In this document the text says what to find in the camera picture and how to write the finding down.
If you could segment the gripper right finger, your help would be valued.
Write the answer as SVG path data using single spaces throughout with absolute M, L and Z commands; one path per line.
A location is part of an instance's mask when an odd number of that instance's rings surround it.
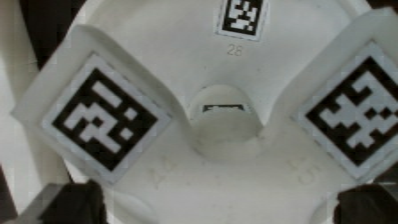
M 338 194 L 335 224 L 398 224 L 398 185 L 367 184 Z

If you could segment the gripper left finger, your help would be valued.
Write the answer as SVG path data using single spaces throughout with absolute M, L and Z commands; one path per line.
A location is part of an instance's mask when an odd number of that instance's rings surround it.
M 109 224 L 100 184 L 49 184 L 15 224 Z

